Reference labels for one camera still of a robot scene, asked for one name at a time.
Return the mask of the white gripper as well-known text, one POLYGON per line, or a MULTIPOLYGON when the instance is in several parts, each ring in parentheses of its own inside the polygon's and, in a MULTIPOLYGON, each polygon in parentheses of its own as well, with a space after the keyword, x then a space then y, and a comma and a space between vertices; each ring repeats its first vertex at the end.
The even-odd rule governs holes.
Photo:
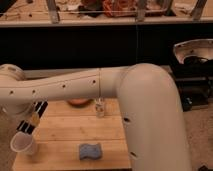
MULTIPOLYGON (((35 106, 35 112, 39 117, 42 117, 46 110, 48 103, 46 101, 38 102, 35 106)), ((34 112, 34 104, 20 104, 20 105, 6 105, 2 107, 4 117, 7 124, 15 124, 20 122, 17 130, 26 134, 32 134, 35 127, 26 121, 22 121, 28 118, 34 112)))

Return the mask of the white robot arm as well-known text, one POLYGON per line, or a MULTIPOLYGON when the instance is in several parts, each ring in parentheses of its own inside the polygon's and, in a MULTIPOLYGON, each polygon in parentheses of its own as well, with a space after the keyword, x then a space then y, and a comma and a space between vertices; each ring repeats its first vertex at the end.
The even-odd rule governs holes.
POLYGON ((133 171, 192 171, 183 110, 170 74, 153 64, 96 68, 28 80, 12 64, 0 65, 0 107, 21 119, 28 133, 45 101, 116 98, 133 171))

